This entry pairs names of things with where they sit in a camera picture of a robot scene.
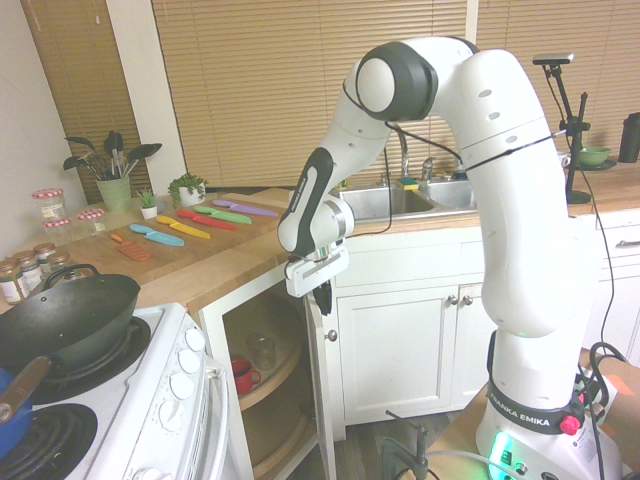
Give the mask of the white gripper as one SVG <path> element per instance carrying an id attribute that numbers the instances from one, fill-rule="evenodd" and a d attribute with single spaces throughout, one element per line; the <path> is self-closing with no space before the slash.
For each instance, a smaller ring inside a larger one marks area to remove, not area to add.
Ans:
<path id="1" fill-rule="evenodd" d="M 327 281 L 345 270 L 348 265 L 349 255 L 345 244 L 331 244 L 306 257 L 293 257 L 284 269 L 287 292 L 300 298 L 314 290 L 316 304 L 322 310 L 322 314 L 327 316 L 333 306 L 332 287 Z"/>

